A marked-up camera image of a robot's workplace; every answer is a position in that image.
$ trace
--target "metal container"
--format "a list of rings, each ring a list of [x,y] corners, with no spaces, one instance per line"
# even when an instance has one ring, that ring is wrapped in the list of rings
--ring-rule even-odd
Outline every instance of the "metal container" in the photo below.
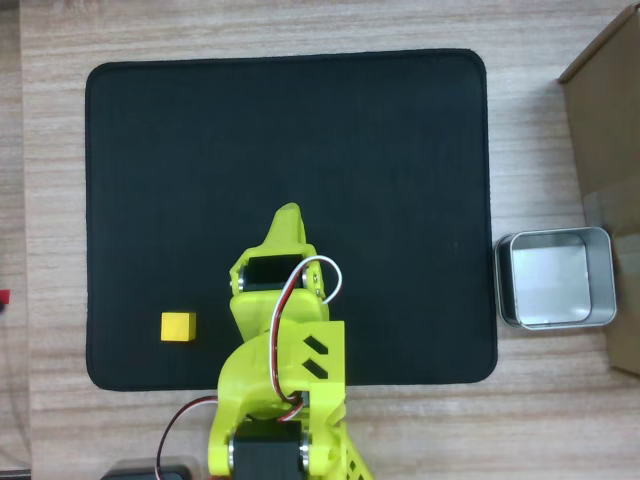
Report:
[[[506,235],[495,269],[498,309],[514,327],[590,327],[616,314],[611,240],[601,228]]]

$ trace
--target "brown cardboard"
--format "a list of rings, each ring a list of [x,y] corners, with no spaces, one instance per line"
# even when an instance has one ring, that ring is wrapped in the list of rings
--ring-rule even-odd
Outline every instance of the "brown cardboard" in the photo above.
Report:
[[[611,235],[611,365],[640,374],[640,12],[630,5],[560,76],[589,225]]]

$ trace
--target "yellow block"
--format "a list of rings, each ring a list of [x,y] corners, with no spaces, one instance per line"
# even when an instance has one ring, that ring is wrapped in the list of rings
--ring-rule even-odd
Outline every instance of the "yellow block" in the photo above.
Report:
[[[196,338],[195,313],[162,313],[160,339],[163,342],[188,342]]]

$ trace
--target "table surface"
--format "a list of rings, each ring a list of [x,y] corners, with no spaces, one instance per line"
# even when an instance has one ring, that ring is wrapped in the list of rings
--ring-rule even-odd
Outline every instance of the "table surface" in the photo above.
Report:
[[[87,376],[84,87],[94,67],[471,48],[487,68],[497,239],[584,224],[555,79],[628,1],[24,1],[34,477],[100,478],[121,460],[148,462],[174,411],[203,393],[107,392]],[[2,162],[0,168],[20,169],[15,158],[10,166]],[[20,208],[10,214],[18,237]],[[6,215],[4,206],[0,211]],[[24,252],[16,249],[17,268]],[[478,384],[348,389],[350,432],[376,478],[638,478],[640,383],[609,369],[603,332],[531,333],[500,321],[498,334],[498,366]],[[27,364],[19,355],[15,362]],[[167,442],[167,454],[193,466],[196,479],[205,478],[213,413],[194,411]]]

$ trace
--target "black mouse pad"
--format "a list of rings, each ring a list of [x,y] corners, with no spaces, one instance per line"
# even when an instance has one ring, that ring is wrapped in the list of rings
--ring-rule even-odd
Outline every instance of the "black mouse pad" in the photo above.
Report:
[[[486,74],[473,52],[101,65],[86,155],[96,385],[216,387],[241,343],[229,269],[288,202],[343,270],[330,309],[346,323],[348,384],[493,370]],[[196,312],[196,339],[161,342],[163,311]]]

